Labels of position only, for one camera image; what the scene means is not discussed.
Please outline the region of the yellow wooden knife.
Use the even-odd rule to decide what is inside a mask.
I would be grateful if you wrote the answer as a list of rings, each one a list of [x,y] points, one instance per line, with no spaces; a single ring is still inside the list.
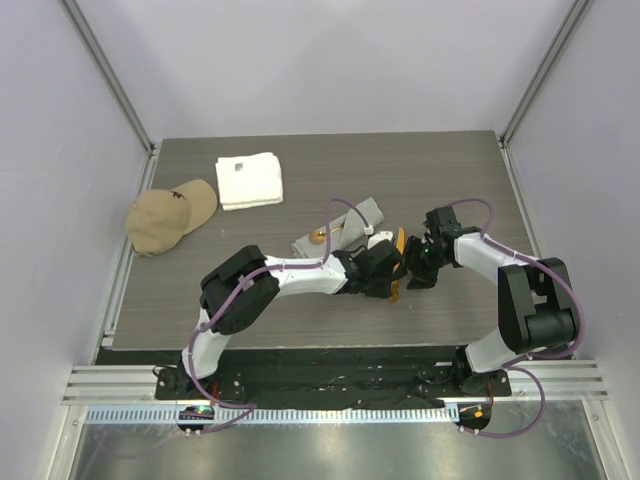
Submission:
[[[403,227],[398,229],[397,235],[395,237],[395,247],[401,256],[404,256],[404,250],[406,246],[406,233]],[[392,281],[390,284],[390,297],[389,300],[392,304],[396,303],[399,300],[399,278],[397,277],[397,272],[400,270],[402,265],[402,261],[399,261],[393,267],[393,275]]]

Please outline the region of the grey cloth napkin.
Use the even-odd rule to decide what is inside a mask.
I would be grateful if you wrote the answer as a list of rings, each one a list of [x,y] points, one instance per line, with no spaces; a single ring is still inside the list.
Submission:
[[[372,235],[375,228],[381,225],[384,219],[384,214],[376,201],[369,197],[358,203],[355,209],[350,208],[344,215],[331,220],[328,223],[329,228],[323,225],[316,230],[329,231],[336,226],[343,226],[341,230],[327,235],[327,237],[330,237],[331,242],[329,251],[333,252],[335,250],[344,250],[362,237]],[[299,238],[292,244],[292,250],[296,258],[316,258],[325,254],[327,237],[324,243],[314,245],[308,239],[309,234]]]

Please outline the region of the green handled wooden spoon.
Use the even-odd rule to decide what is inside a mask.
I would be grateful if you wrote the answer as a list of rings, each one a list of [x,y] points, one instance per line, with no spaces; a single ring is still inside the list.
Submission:
[[[343,228],[342,225],[331,228],[329,231],[326,230],[315,230],[311,232],[308,236],[309,241],[314,245],[320,245],[326,241],[326,237],[329,234],[333,234]]]

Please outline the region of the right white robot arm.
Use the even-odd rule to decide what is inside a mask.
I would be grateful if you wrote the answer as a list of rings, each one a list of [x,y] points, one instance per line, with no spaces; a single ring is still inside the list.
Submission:
[[[423,236],[409,237],[405,246],[409,290],[434,288],[448,266],[472,269],[497,287],[496,329],[456,350],[457,391],[475,394],[526,355],[556,358],[546,351],[579,339],[581,308],[563,261],[521,254],[478,227],[464,227],[451,205],[427,212],[424,226]]]

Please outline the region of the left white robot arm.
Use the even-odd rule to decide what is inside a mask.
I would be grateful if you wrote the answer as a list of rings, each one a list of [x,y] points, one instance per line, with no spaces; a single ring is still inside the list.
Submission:
[[[198,323],[181,353],[178,391],[205,397],[230,337],[252,326],[274,300],[303,294],[386,299],[402,258],[389,240],[308,259],[268,256],[256,245],[242,248],[201,281]]]

